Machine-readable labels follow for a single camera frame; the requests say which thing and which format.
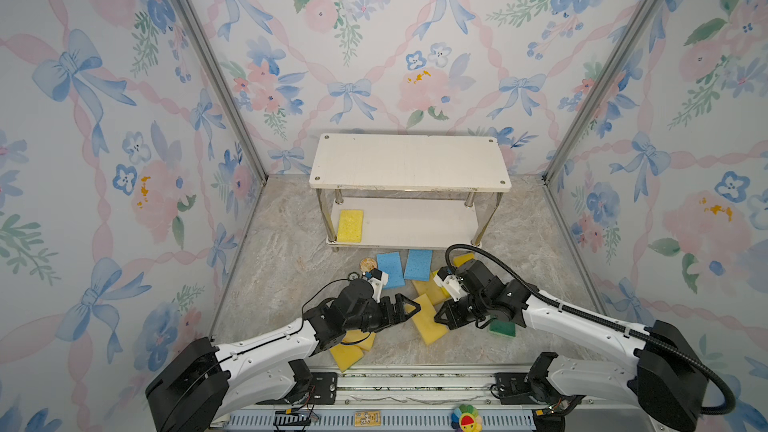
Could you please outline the yellow orange-backed sponge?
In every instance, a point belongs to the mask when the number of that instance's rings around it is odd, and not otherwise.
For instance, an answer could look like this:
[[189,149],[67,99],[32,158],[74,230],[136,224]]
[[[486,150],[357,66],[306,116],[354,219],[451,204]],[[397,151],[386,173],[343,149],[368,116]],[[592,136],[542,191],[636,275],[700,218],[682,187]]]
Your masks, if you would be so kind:
[[341,344],[346,346],[356,346],[361,350],[368,352],[374,345],[376,334],[374,332],[362,332],[360,330],[348,331]]

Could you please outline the bright yellow cellulose sponge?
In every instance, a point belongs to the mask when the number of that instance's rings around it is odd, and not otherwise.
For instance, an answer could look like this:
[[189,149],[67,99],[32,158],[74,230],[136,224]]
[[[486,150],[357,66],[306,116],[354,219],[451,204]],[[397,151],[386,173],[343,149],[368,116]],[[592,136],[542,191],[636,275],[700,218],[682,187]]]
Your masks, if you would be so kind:
[[340,243],[361,243],[363,237],[364,212],[342,210],[339,215],[337,241]]

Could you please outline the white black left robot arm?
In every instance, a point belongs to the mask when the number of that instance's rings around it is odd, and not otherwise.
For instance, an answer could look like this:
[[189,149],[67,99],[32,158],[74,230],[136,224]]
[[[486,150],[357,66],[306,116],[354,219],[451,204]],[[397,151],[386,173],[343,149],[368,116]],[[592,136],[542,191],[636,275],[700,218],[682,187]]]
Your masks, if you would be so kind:
[[272,332],[228,344],[207,337],[188,344],[145,390],[156,430],[204,431],[249,405],[301,402],[312,380],[307,358],[340,345],[350,331],[379,333],[421,310],[401,293],[382,295],[363,278],[344,284]]

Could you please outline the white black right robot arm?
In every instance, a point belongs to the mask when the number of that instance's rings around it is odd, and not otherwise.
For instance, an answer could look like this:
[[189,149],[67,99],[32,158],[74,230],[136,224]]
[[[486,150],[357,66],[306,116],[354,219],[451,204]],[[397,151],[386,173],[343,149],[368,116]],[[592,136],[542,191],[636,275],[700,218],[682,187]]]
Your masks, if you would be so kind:
[[501,402],[529,400],[563,415],[595,397],[636,406],[676,431],[696,429],[708,378],[674,326],[657,321],[646,327],[594,314],[520,280],[504,282],[478,260],[443,267],[433,281],[449,296],[435,321],[451,330],[511,323],[555,334],[602,357],[585,361],[543,352],[524,378],[496,383]]

